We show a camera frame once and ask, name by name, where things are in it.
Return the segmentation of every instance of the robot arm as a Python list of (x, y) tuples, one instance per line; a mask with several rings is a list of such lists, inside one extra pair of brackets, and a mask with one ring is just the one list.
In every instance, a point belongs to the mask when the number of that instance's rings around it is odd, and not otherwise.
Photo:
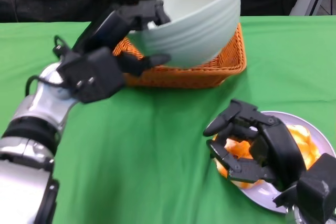
[[(274, 202), (288, 208), (288, 224), (335, 224), (336, 158), (322, 156), (306, 170), (300, 150), (285, 124), (257, 107), (231, 100), (205, 129), (217, 134), (207, 146), (227, 170), (228, 179), (254, 183), (263, 179), (282, 192)], [(227, 138), (250, 143), (253, 159), (236, 159), (225, 148)]]
[[(131, 54), (111, 55), (131, 30), (148, 22), (169, 22), (162, 1), (141, 1), (103, 14), (83, 32), (72, 49), (58, 36), (58, 63), (27, 81), (26, 97), (0, 140), (0, 222), (48, 224), (56, 208), (59, 182), (52, 177), (54, 157), (70, 109), (78, 102), (107, 99), (125, 86), (124, 72), (143, 71), (167, 63), (170, 56), (142, 60)], [(38, 80), (37, 90), (29, 86)]]

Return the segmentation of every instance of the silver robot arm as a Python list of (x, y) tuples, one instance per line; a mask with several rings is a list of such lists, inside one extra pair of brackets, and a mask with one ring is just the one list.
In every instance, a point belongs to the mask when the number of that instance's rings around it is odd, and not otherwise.
[[(28, 79), (26, 97), (0, 139), (0, 223), (52, 223), (59, 188), (52, 175), (54, 157), (69, 111), (78, 102), (113, 96), (126, 85), (124, 73), (138, 77), (167, 63), (168, 55), (138, 60), (111, 52), (129, 31), (169, 21), (162, 1), (146, 0), (107, 10), (72, 49), (55, 36), (53, 52), (60, 61)], [(29, 94), (33, 80), (38, 81), (37, 89)]]
[[(56, 71), (58, 66), (59, 63), (48, 66), (40, 77), (62, 83)], [(39, 82), (35, 94), (26, 96), (18, 107), (0, 140), (0, 223), (51, 223), (59, 188), (52, 178), (54, 155), (67, 115), (77, 102), (69, 90)], [(27, 126), (36, 124), (39, 141), (24, 137), (34, 132), (25, 130), (20, 122)], [(50, 134), (38, 136), (43, 134), (39, 133), (39, 125)], [(46, 140), (50, 141), (46, 145), (52, 147), (41, 144)]]

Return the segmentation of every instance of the woven basket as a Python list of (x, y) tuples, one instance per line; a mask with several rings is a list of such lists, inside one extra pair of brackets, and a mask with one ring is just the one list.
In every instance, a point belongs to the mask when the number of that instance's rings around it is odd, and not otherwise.
[[(187, 70), (159, 66), (144, 72), (140, 78), (127, 74), (128, 85), (183, 89), (216, 87), (222, 84), (227, 77), (239, 74), (246, 68), (246, 55), (241, 30), (239, 24), (226, 47), (215, 59), (204, 65)], [(138, 58), (143, 57), (127, 39), (118, 44), (114, 50), (114, 55), (118, 55), (121, 51), (130, 52)]]

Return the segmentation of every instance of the orange food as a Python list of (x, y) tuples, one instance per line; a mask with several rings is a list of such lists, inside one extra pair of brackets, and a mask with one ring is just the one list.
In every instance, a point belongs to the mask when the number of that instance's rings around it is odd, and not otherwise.
[[(302, 157), (304, 159), (304, 163), (306, 168), (309, 169), (315, 161), (321, 156), (319, 150), (311, 139), (311, 135), (309, 130), (301, 125), (287, 125), (289, 132), (292, 134), (295, 142), (297, 143), (300, 152), (302, 153)], [(225, 148), (233, 155), (236, 155), (238, 158), (250, 158), (252, 156), (249, 153), (250, 144), (247, 141), (242, 141), (240, 143), (228, 139), (225, 145)], [(221, 175), (227, 177), (227, 170), (219, 163), (217, 159), (214, 159), (216, 162), (217, 169)], [(254, 184), (245, 183), (245, 182), (236, 182), (232, 181), (236, 186), (249, 189), (253, 186), (260, 184), (263, 180), (259, 180)]]

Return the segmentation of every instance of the table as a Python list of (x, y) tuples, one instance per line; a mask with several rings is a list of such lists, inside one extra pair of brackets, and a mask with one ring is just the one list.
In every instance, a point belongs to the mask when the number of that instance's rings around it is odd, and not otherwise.
[[(242, 17), (248, 67), (209, 90), (125, 89), (73, 108), (56, 156), (54, 224), (285, 223), (217, 173), (202, 137), (231, 98), (300, 116), (335, 147), (336, 18)], [(0, 25), (0, 127), (26, 79), (87, 23)]]

